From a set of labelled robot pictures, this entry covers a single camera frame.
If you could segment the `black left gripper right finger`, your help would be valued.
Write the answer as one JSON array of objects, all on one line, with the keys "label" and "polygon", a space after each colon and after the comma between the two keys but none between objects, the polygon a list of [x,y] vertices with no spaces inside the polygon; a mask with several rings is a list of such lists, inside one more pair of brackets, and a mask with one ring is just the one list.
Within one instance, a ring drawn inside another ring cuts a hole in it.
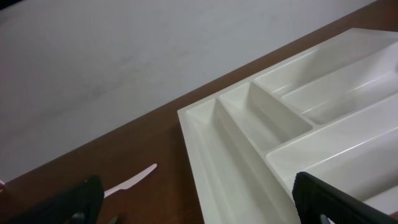
[{"label": "black left gripper right finger", "polygon": [[292,196],[301,224],[397,224],[396,218],[307,172],[296,174]]}]

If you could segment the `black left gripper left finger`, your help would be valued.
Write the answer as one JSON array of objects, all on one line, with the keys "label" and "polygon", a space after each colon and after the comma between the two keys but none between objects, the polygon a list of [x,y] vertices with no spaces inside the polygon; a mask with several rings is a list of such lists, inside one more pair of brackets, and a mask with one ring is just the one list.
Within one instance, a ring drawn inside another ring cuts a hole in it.
[{"label": "black left gripper left finger", "polygon": [[73,187],[60,192],[5,224],[95,224],[104,200],[104,189],[98,175],[91,175]]}]

